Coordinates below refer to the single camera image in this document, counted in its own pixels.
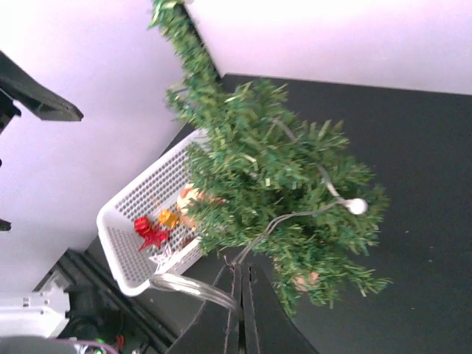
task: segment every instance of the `light bulb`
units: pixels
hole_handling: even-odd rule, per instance
[[[344,203],[344,206],[354,215],[364,214],[369,208],[367,202],[361,198],[348,199]]]

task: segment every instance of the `black surface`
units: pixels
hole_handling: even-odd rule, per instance
[[[235,299],[240,299],[240,269],[233,270],[224,266],[213,285],[231,294]],[[237,316],[214,302],[205,302],[192,324],[166,354],[182,353],[238,354],[239,321]]]
[[[288,107],[300,119],[345,121],[351,152],[373,167],[392,204],[380,246],[361,261],[395,283],[367,298],[349,290],[332,310],[302,298],[296,326],[321,354],[472,353],[472,97],[276,81],[289,82]],[[103,260],[100,245],[92,250]],[[266,259],[252,262],[269,273]],[[222,265],[213,255],[186,275],[213,283]],[[140,299],[179,330],[201,305],[153,290]]]
[[[264,271],[243,265],[246,354],[318,354],[288,318]]]
[[[135,299],[124,296],[111,275],[85,254],[68,250],[35,291],[42,291],[50,277],[58,276],[58,272],[62,277],[55,279],[70,299],[70,311],[66,314],[69,322],[59,339],[76,337],[94,341],[100,338],[117,346],[120,338],[124,339],[120,343],[121,354],[131,354],[136,349],[141,354],[165,353],[175,341],[176,335],[165,324]]]

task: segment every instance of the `perforated basket side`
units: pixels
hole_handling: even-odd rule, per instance
[[[180,252],[175,253],[156,273],[183,274],[201,258],[199,243],[200,240],[198,238],[194,239]]]
[[[180,190],[187,183],[184,171],[185,147],[199,139],[204,139],[204,133],[195,131],[180,141],[118,192],[97,216],[100,241],[111,272],[121,291],[128,296],[143,292],[149,286],[148,278],[157,268],[156,264],[149,261],[149,253],[138,252],[142,239],[134,232],[133,222],[145,215],[156,216],[160,209],[172,208]],[[176,253],[170,261],[178,258],[179,264],[188,264],[190,267],[190,258],[183,260],[183,254],[186,254],[185,250],[190,244],[178,251],[179,240],[185,237],[185,232],[183,226],[173,231],[175,237],[170,245]],[[193,262],[200,256],[196,257],[196,254],[191,257]],[[176,265],[170,267],[169,271],[178,272],[182,268]]]

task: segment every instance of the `black tabletop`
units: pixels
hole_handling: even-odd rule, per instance
[[[227,75],[223,83],[234,89],[248,80]],[[302,298],[297,327],[321,354],[472,353],[472,97],[276,81],[288,82],[288,107],[300,119],[345,121],[351,152],[391,199],[381,244],[360,261],[394,284],[367,298],[347,290],[334,309]],[[98,242],[91,250],[103,260]],[[255,261],[270,273],[267,259]],[[186,275],[213,282],[222,264],[211,255]],[[177,331],[200,306],[153,290],[140,300]]]

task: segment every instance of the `green garland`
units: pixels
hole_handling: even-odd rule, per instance
[[[368,212],[354,216],[339,206],[316,218],[293,218],[254,250],[274,261],[274,287],[289,314],[301,294],[295,279],[305,281],[304,291],[316,305],[332,305],[346,283],[364,296],[382,290],[389,280],[374,278],[373,270],[354,263],[350,254],[367,254],[367,247],[377,243],[388,201],[380,187],[369,186],[369,168],[345,154],[349,141],[341,123],[300,122],[284,106],[283,87],[268,80],[224,91],[182,0],[155,0],[150,27],[161,30],[182,60],[184,78],[180,88],[167,90],[168,105],[181,121],[208,133],[205,147],[187,149],[190,180],[206,195],[227,200],[190,207],[189,214],[205,229],[202,250],[246,246],[273,218],[329,204],[332,196],[317,170],[320,164],[345,198],[365,199]],[[318,274],[317,281],[312,274]]]

